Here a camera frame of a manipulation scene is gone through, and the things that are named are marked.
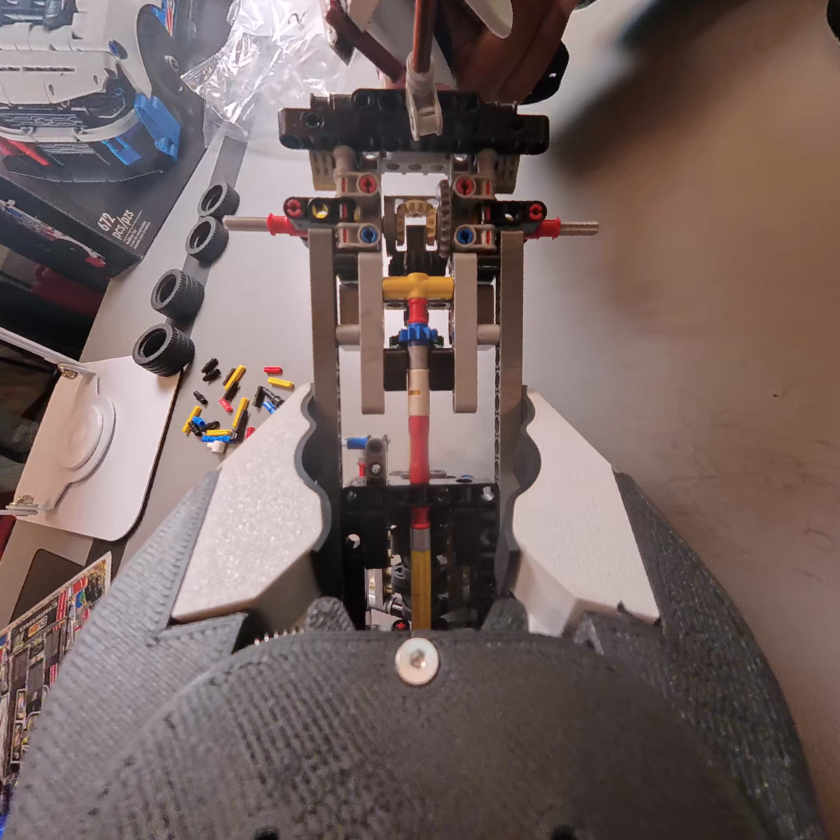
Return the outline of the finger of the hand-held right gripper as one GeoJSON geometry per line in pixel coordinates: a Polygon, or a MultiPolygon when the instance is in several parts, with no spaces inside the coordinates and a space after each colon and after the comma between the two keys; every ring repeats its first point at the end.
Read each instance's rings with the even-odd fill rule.
{"type": "Polygon", "coordinates": [[[345,64],[359,53],[383,74],[403,74],[413,43],[413,1],[324,1],[323,22],[345,64]]]}

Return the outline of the person's right hand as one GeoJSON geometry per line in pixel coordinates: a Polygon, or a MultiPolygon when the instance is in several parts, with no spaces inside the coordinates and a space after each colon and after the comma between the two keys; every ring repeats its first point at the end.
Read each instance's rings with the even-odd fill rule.
{"type": "Polygon", "coordinates": [[[551,97],[568,65],[564,31],[575,1],[437,4],[436,38],[455,87],[485,101],[551,97]]]}

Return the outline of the lego race car box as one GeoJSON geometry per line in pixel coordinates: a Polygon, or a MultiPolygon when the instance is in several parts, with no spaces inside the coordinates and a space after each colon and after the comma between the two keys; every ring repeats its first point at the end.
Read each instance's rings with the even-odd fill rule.
{"type": "Polygon", "coordinates": [[[225,1],[1,2],[1,235],[96,287],[139,262],[205,154],[184,75],[225,1]]]}

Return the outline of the lego car chassis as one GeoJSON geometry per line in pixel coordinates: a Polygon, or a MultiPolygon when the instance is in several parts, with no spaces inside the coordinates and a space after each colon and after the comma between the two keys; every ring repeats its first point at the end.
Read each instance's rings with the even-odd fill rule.
{"type": "MultiPolygon", "coordinates": [[[[415,140],[441,134],[438,93],[455,90],[385,89],[404,90],[415,140]]],[[[224,223],[308,247],[310,477],[331,507],[316,571],[358,627],[372,611],[398,629],[477,627],[499,596],[496,441],[522,389],[524,246],[598,225],[511,197],[533,154],[291,151],[308,153],[318,194],[224,223]],[[432,394],[477,410],[483,349],[495,352],[495,467],[478,482],[436,469],[430,436],[432,394]]]]}

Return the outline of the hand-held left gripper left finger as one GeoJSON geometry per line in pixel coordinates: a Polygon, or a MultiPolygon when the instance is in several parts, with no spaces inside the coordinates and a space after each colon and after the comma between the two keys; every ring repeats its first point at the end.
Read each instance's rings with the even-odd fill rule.
{"type": "Polygon", "coordinates": [[[252,613],[294,624],[320,589],[312,555],[331,523],[302,453],[314,432],[312,383],[297,388],[217,472],[172,612],[179,624],[252,613]]]}

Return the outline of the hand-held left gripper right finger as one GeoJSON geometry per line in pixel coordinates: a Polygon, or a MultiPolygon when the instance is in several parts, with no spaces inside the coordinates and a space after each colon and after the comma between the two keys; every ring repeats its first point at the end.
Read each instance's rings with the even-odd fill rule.
{"type": "Polygon", "coordinates": [[[527,629],[571,635],[586,613],[660,618],[616,472],[561,414],[522,387],[498,417],[500,596],[527,629]]]}

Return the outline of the row of black tyres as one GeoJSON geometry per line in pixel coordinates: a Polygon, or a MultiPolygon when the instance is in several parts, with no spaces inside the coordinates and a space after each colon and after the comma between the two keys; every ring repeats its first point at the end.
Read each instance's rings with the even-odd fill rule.
{"type": "Polygon", "coordinates": [[[231,136],[227,136],[224,132],[220,132],[211,142],[209,149],[187,183],[182,195],[175,203],[162,231],[155,240],[157,245],[168,245],[168,249],[165,251],[163,274],[167,270],[180,269],[194,277],[204,286],[203,305],[194,321],[181,324],[173,322],[159,314],[162,323],[169,323],[182,329],[191,337],[193,342],[195,321],[206,304],[207,283],[214,269],[222,261],[224,254],[212,265],[208,267],[200,266],[186,253],[186,237],[196,221],[200,218],[197,215],[199,198],[211,184],[218,181],[227,181],[231,186],[235,187],[241,196],[243,188],[238,187],[237,182],[246,150],[246,141],[237,140],[231,136]]]}

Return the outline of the white book stand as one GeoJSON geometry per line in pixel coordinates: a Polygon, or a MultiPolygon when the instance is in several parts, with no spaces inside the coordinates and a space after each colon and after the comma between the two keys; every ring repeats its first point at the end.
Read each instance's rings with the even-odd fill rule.
{"type": "Polygon", "coordinates": [[[151,373],[130,355],[80,362],[6,329],[1,336],[60,372],[2,516],[121,539],[140,517],[181,376],[151,373]]]}

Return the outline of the black lego beam subassembly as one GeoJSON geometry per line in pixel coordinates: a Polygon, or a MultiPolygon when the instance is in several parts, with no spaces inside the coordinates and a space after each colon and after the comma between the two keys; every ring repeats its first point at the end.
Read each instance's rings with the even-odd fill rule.
{"type": "Polygon", "coordinates": [[[279,111],[279,140],[290,150],[358,152],[543,154],[550,121],[519,114],[509,103],[483,101],[474,92],[440,91],[443,131],[415,140],[403,89],[360,88],[351,94],[311,96],[307,108],[279,111]]]}

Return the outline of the brown lego axle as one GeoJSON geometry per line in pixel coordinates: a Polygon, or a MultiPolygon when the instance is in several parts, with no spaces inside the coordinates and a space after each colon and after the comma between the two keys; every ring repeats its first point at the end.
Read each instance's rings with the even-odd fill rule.
{"type": "Polygon", "coordinates": [[[428,73],[434,43],[436,1],[415,1],[413,9],[412,67],[416,73],[428,73]]]}

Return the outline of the person's right forearm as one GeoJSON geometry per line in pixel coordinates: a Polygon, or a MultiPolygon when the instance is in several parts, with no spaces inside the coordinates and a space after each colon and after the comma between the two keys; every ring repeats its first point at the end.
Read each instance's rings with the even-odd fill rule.
{"type": "Polygon", "coordinates": [[[838,2],[592,2],[572,22],[633,75],[716,74],[789,53],[838,68],[838,2]]]}

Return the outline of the empty clear plastic bag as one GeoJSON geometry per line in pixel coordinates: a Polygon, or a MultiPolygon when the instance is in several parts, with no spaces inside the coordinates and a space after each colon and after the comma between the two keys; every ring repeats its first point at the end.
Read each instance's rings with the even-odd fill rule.
{"type": "Polygon", "coordinates": [[[312,96],[348,93],[361,59],[335,51],[327,2],[237,1],[224,44],[182,79],[202,103],[205,145],[218,131],[248,137],[257,106],[304,107],[312,96]]]}

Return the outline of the Lego instruction booklet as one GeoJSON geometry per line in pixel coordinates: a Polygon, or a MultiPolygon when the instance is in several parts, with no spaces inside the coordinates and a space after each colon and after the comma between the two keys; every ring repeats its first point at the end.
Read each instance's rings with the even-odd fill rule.
{"type": "Polygon", "coordinates": [[[58,669],[108,590],[112,554],[80,567],[36,552],[15,619],[1,635],[2,813],[9,808],[35,722],[58,669]]]}

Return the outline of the pile of lego pins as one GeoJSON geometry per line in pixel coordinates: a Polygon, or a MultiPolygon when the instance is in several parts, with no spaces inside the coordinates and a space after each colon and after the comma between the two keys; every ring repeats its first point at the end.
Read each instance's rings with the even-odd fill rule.
{"type": "Polygon", "coordinates": [[[192,405],[181,434],[215,455],[245,443],[259,420],[273,417],[297,389],[280,366],[250,370],[235,364],[226,369],[215,356],[200,365],[198,377],[198,385],[188,392],[192,405]]]}

